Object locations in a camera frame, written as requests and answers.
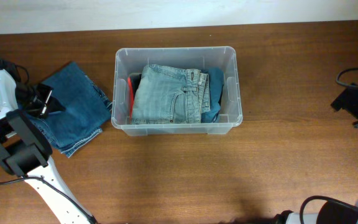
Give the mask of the dark blue jeans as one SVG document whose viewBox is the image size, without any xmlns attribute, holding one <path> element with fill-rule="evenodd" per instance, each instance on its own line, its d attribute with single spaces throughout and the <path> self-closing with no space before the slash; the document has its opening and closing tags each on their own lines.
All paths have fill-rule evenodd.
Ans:
<svg viewBox="0 0 358 224">
<path fill-rule="evenodd" d="M 101 125 L 111 119 L 112 102 L 75 62 L 42 83 L 53 88 L 52 96 L 65 111 L 50 112 L 46 118 L 27 117 L 55 149 L 71 157 L 103 132 Z"/>
</svg>

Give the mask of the blue denim shorts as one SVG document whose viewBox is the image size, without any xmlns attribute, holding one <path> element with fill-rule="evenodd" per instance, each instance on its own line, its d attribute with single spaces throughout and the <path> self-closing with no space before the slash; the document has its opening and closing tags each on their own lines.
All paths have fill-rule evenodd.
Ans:
<svg viewBox="0 0 358 224">
<path fill-rule="evenodd" d="M 203 70 L 209 75 L 209 105 L 210 110 L 201 114 L 202 123 L 217 123 L 221 109 L 223 95 L 224 72 L 218 67 L 210 67 Z"/>
</svg>

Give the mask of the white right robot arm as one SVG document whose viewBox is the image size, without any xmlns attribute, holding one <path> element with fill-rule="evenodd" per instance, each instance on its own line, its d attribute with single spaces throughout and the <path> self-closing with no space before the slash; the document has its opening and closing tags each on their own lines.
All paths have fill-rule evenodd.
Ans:
<svg viewBox="0 0 358 224">
<path fill-rule="evenodd" d="M 347 87 L 332 103 L 335 111 L 345 110 L 357 121 L 353 127 L 358 129 L 358 86 Z M 340 201 L 335 198 L 314 195 L 306 198 L 298 213 L 286 210 L 277 214 L 272 223 L 358 223 L 358 201 L 356 204 Z"/>
</svg>

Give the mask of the light blue jeans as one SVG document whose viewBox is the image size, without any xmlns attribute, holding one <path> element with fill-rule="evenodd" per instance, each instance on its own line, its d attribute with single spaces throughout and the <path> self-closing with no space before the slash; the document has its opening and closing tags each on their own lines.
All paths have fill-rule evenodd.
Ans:
<svg viewBox="0 0 358 224">
<path fill-rule="evenodd" d="M 146 65 L 132 107 L 132 124 L 200 123 L 210 111 L 209 75 L 198 69 Z"/>
</svg>

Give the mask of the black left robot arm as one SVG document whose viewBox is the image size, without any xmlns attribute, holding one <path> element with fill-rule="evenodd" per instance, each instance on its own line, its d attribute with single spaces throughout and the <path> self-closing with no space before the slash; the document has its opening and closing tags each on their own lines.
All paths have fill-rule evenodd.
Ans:
<svg viewBox="0 0 358 224">
<path fill-rule="evenodd" d="M 46 118 L 65 107 L 52 97 L 52 87 L 22 81 L 22 66 L 0 59 L 0 166 L 26 182 L 48 205 L 60 223 L 96 223 L 57 171 L 52 147 L 28 115 Z"/>
</svg>

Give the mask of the black garment red trim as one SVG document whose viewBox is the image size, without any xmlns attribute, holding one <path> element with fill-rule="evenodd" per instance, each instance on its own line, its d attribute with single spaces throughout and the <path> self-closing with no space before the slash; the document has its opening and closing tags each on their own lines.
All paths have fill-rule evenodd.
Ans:
<svg viewBox="0 0 358 224">
<path fill-rule="evenodd" d="M 129 86 L 129 99 L 130 99 L 130 106 L 129 106 L 129 115 L 132 117 L 132 110 L 134 106 L 135 94 L 140 85 L 140 81 L 142 78 L 141 73 L 132 73 L 127 78 L 128 86 Z"/>
</svg>

